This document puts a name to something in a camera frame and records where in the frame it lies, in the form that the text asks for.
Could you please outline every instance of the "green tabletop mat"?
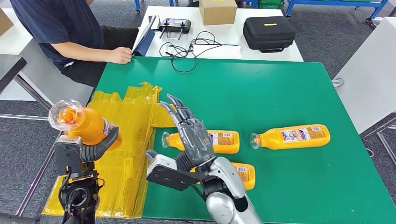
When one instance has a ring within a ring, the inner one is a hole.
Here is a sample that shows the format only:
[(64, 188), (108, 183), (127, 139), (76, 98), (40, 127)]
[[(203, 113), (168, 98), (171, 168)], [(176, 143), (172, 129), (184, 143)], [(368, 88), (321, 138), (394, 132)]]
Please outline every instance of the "green tabletop mat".
[[(193, 59), (176, 59), (187, 70)], [(149, 82), (180, 98), (208, 130), (240, 134), (240, 151), (222, 155), (256, 170), (248, 191), (263, 222), (303, 224), (393, 224), (395, 206), (321, 63), (199, 59), (193, 72), (180, 74), (170, 59), (134, 57), (126, 65), (109, 63), (98, 90), (124, 96), (128, 86)], [(323, 147), (254, 150), (251, 133), (274, 127), (326, 125)], [(169, 157), (179, 151), (155, 150)], [(192, 190), (179, 192), (149, 183), (143, 217), (210, 220), (205, 202)]]

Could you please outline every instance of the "person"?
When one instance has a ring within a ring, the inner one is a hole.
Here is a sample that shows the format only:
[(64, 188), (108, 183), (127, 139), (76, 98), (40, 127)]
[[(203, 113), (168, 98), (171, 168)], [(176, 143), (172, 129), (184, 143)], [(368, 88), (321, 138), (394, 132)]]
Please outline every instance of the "person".
[(96, 87), (107, 62), (131, 61), (138, 28), (100, 26), (93, 0), (10, 0), (26, 30), (62, 74)]

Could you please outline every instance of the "black zipper case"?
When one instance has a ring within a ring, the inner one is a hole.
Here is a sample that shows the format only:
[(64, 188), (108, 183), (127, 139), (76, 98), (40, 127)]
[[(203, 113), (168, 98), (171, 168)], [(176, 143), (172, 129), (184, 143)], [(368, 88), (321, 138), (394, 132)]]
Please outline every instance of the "black zipper case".
[(243, 24), (248, 46), (262, 53), (283, 51), (293, 43), (296, 33), (283, 16), (250, 17)]

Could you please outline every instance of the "yellow plastic sheet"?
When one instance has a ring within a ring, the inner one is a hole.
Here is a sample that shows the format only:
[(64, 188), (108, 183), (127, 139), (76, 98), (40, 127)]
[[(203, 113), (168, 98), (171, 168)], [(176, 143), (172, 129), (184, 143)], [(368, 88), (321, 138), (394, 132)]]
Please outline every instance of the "yellow plastic sheet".
[[(99, 192), (97, 217), (141, 217), (147, 189), (145, 151), (152, 149), (154, 127), (174, 126), (168, 113), (157, 103), (161, 88), (141, 84), (142, 87), (128, 87), (124, 99), (116, 92), (96, 91), (88, 105), (119, 126), (122, 134), (121, 146), (95, 162), (99, 178), (106, 182)], [(57, 197), (61, 178), (57, 178), (45, 205), (42, 212), (45, 215), (64, 213)]]

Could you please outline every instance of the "bottle cap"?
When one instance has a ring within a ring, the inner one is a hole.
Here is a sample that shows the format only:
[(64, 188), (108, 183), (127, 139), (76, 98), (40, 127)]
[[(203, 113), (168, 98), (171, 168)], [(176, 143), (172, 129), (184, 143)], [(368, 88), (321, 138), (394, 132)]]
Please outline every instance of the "bottle cap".
[(170, 136), (170, 134), (168, 132), (164, 132), (162, 134), (162, 137), (161, 137), (162, 147), (164, 147), (164, 148), (169, 147), (169, 141), (168, 141), (169, 136)]
[(61, 100), (48, 112), (48, 121), (59, 131), (68, 131), (79, 125), (83, 117), (83, 106), (72, 99)]
[(250, 145), (253, 149), (258, 149), (261, 147), (261, 139), (260, 136), (256, 133), (252, 133), (250, 135)]

